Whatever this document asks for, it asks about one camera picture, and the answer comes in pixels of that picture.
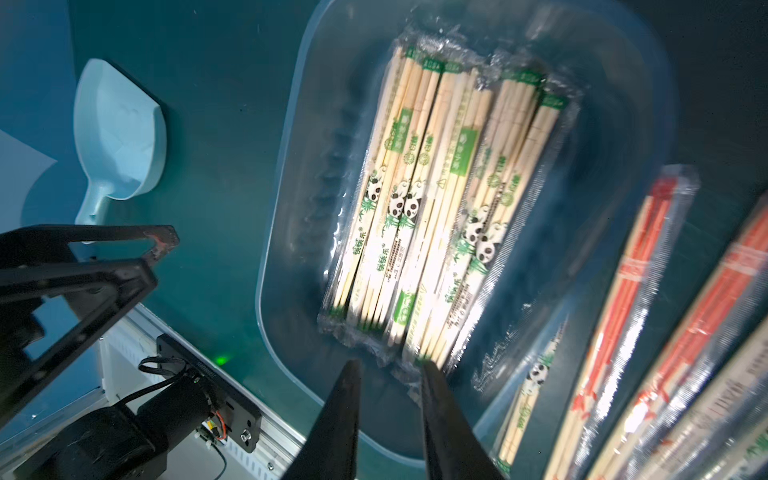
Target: plastic container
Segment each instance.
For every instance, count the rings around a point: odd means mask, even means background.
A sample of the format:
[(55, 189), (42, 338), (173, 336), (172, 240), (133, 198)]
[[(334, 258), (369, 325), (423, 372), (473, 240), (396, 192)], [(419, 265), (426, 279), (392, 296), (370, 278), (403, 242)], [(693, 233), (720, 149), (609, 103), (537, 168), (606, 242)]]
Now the plastic container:
[[(415, 5), (337, 0), (323, 2), (310, 19), (256, 292), (268, 350), (317, 402), (327, 397), (344, 362), (363, 361), (361, 438), (407, 465), (423, 463), (419, 407), (372, 355), (320, 334), (316, 318), (340, 226), (353, 207), (388, 50)], [(493, 397), (472, 388), (472, 372), (528, 304), (550, 302), (546, 310), (563, 315), (574, 304), (574, 288), (619, 248), (669, 153), (676, 91), (653, 34), (616, 2), (419, 2), (420, 12), (460, 24), (481, 54), (495, 47), (488, 38), (527, 36), (536, 55), (583, 81), (585, 91), (578, 122), (449, 379), (481, 435), (490, 427), (485, 419), (494, 417), (487, 411)], [(542, 300), (541, 292), (554, 292), (546, 297), (552, 300)]]

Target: panda logo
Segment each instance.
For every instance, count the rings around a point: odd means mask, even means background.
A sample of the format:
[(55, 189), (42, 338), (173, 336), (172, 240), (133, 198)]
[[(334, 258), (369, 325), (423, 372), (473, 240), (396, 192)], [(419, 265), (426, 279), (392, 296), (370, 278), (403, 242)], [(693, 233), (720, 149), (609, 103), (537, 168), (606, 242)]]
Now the panda logo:
[(422, 195), (424, 194), (424, 182), (416, 181), (411, 185), (411, 190), (406, 195), (406, 217), (416, 222), (416, 216), (419, 214), (419, 207), (422, 204)]
[(413, 198), (413, 194), (406, 195), (406, 217), (416, 222), (416, 215), (419, 214), (419, 205), (421, 205), (421, 198)]
[(496, 256), (496, 248), (502, 242), (503, 227), (499, 223), (492, 224), (488, 231), (480, 236), (480, 243), (477, 247), (478, 260), (488, 264)]
[(470, 245), (476, 245), (480, 233), (482, 233), (482, 222), (478, 221), (477, 217), (470, 218), (464, 229), (464, 240), (467, 240)]
[(488, 219), (488, 211), (490, 209), (491, 208), (488, 205), (483, 205), (482, 207), (480, 207), (480, 210), (478, 210), (478, 216), (476, 221), (485, 223), (485, 221)]
[(547, 379), (549, 373), (549, 367), (543, 363), (536, 363), (528, 372), (528, 376), (525, 377), (523, 382), (522, 391), (525, 395), (531, 395), (536, 391), (544, 381)]
[(389, 214), (394, 218), (400, 218), (402, 209), (406, 205), (406, 193), (408, 192), (408, 182), (400, 182), (392, 190), (392, 198), (389, 199)]
[(381, 181), (379, 178), (371, 177), (370, 182), (368, 182), (368, 187), (366, 188), (366, 195), (371, 201), (376, 202), (379, 199), (379, 195), (381, 195), (381, 193)]

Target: light blue scoop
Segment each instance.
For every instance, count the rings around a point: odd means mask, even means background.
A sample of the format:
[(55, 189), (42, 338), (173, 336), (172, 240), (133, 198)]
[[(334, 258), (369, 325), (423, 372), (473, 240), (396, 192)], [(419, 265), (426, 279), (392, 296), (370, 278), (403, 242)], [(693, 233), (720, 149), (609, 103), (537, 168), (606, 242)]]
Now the light blue scoop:
[(77, 225), (103, 223), (107, 198), (152, 190), (165, 166), (165, 121), (154, 100), (104, 60), (92, 58), (74, 97), (74, 145), (88, 177)]

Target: cable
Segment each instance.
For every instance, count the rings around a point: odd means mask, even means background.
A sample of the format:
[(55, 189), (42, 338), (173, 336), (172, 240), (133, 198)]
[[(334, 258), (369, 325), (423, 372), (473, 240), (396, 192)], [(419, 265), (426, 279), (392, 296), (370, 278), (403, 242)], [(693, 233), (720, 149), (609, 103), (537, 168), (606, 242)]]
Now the cable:
[(176, 382), (178, 379), (184, 376), (184, 373), (185, 371), (182, 370), (176, 375), (170, 377), (169, 379), (165, 379), (162, 382), (155, 383), (154, 385), (150, 385), (147, 388), (133, 392), (129, 396), (125, 396), (122, 399), (120, 399), (120, 401), (115, 403), (115, 405), (125, 405), (126, 403), (133, 402), (135, 399), (145, 396), (148, 393), (154, 392), (155, 390), (159, 390), (165, 386), (169, 386), (171, 383)]
[[(145, 363), (156, 363), (157, 367), (153, 366), (146, 366)], [(187, 360), (185, 359), (178, 359), (173, 356), (148, 356), (145, 359), (142, 359), (139, 362), (138, 369), (140, 372), (144, 373), (153, 373), (154, 375), (162, 375), (162, 376), (173, 376), (176, 375), (176, 372), (169, 369), (164, 369), (161, 367), (161, 364), (163, 363), (180, 363), (183, 365), (181, 368), (182, 370), (187, 369)]]
[(222, 418), (219, 411), (216, 411), (216, 416), (219, 417), (219, 422), (221, 422), (221, 432), (222, 436), (221, 438), (216, 438), (216, 440), (226, 440), (227, 439), (227, 424), (224, 423), (224, 418)]
[[(146, 366), (145, 363), (156, 363), (157, 367)], [(178, 373), (176, 373), (160, 367), (162, 363), (183, 363), (184, 366), (181, 368), (181, 370)], [(129, 396), (126, 396), (120, 399), (120, 401), (117, 402), (115, 405), (125, 405), (129, 402), (133, 402), (135, 399), (139, 397), (145, 396), (148, 393), (154, 392), (155, 390), (162, 389), (163, 387), (169, 386), (171, 383), (176, 382), (187, 372), (187, 361), (184, 359), (177, 359), (174, 357), (148, 356), (147, 358), (142, 359), (139, 362), (138, 368), (139, 368), (139, 371), (145, 372), (145, 373), (154, 373), (155, 375), (163, 375), (163, 376), (172, 375), (172, 376), (169, 379), (163, 380), (162, 382), (155, 383), (154, 385), (150, 385), (146, 388), (143, 388), (141, 390), (131, 393)]]
[(221, 476), (224, 475), (224, 472), (227, 471), (227, 458), (224, 457), (223, 453), (221, 453), (221, 450), (219, 450), (219, 447), (215, 446), (213, 443), (210, 444), (210, 446), (214, 447), (214, 450), (216, 450), (216, 453), (219, 454), (219, 456), (221, 457), (221, 459), (224, 462), (224, 468), (222, 468), (221, 472), (219, 473), (219, 475), (216, 475), (216, 478), (214, 478), (214, 480), (219, 480), (219, 478), (221, 478)]

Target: bundle of chopsticks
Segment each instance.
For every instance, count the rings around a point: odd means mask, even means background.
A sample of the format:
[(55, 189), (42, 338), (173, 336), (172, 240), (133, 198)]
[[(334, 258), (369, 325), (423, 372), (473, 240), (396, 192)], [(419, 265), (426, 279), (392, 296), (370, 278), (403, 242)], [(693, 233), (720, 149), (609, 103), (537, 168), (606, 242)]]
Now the bundle of chopsticks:
[(768, 322), (763, 321), (703, 391), (645, 463), (638, 480), (688, 478), (706, 453), (728, 440), (744, 407), (768, 386)]
[(407, 334), (412, 358), (439, 366), (565, 105), (535, 71), (507, 71), (490, 88), (482, 69), (395, 49), (330, 287), (348, 326), (383, 331), (389, 346)]
[[(638, 297), (641, 294), (655, 294), (656, 289), (652, 286), (645, 289), (643, 287), (654, 253), (660, 247), (669, 249), (670, 241), (674, 241), (664, 236), (663, 232), (671, 221), (676, 220), (670, 218), (670, 209), (678, 181), (675, 176), (662, 175), (645, 197), (635, 219), (592, 337), (587, 359), (581, 369), (571, 406), (565, 414), (558, 440), (549, 459), (546, 480), (566, 478), (584, 427), (600, 398), (608, 370), (616, 363), (614, 355), (621, 347), (624, 355), (627, 349), (630, 352), (634, 348), (633, 344), (621, 345), (621, 338), (629, 326), (627, 321), (633, 311), (643, 308), (637, 304)], [(663, 271), (664, 265), (656, 265), (656, 268)]]
[[(760, 300), (754, 298), (753, 285), (766, 268), (768, 206), (762, 200), (651, 367), (587, 478), (615, 480), (620, 477), (635, 447), (641, 439), (647, 441), (644, 433), (667, 408), (670, 398), (686, 382), (695, 380), (689, 379), (688, 375), (695, 364), (705, 360), (700, 355), (713, 338), (717, 338), (721, 331), (743, 328), (746, 318)], [(573, 430), (568, 434), (571, 435), (575, 435)], [(566, 458), (561, 455), (557, 461), (558, 470), (550, 472), (563, 475), (567, 468), (563, 466)]]
[(507, 475), (509, 474), (510, 466), (515, 460), (515, 456), (518, 454), (520, 443), (528, 427), (528, 420), (530, 420), (533, 408), (536, 406), (541, 386), (544, 385), (547, 379), (547, 373), (554, 360), (560, 340), (563, 337), (564, 327), (565, 324), (560, 326), (557, 334), (549, 341), (544, 352), (538, 357), (538, 361), (531, 367), (530, 372), (528, 372), (515, 396), (515, 400), (511, 404), (511, 410), (505, 421), (506, 427), (501, 430), (501, 432), (504, 432), (504, 435), (500, 437), (501, 444), (496, 455), (496, 465)]

